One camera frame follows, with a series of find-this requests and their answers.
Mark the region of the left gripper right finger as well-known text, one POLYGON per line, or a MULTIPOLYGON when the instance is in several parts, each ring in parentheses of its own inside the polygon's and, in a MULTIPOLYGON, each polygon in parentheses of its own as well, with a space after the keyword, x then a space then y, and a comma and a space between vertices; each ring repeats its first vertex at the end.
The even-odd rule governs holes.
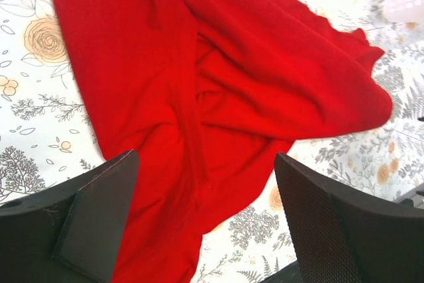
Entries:
POLYGON ((303 282, 422 282, 423 188, 395 201, 284 153, 274 171, 303 282))

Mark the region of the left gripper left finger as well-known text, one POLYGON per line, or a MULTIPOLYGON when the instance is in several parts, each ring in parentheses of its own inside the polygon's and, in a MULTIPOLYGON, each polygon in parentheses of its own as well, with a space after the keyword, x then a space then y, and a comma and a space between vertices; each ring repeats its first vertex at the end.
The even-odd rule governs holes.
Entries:
POLYGON ((138 176, 125 152, 1 206, 2 282, 110 282, 138 176))

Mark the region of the red t-shirt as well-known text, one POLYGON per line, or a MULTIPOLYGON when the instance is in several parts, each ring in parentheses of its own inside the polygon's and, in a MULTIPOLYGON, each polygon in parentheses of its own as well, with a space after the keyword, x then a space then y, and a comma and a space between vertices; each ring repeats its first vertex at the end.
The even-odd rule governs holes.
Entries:
POLYGON ((382 56, 298 0, 54 0, 102 155, 138 182, 114 282, 189 282, 204 234, 301 139, 385 124, 382 56))

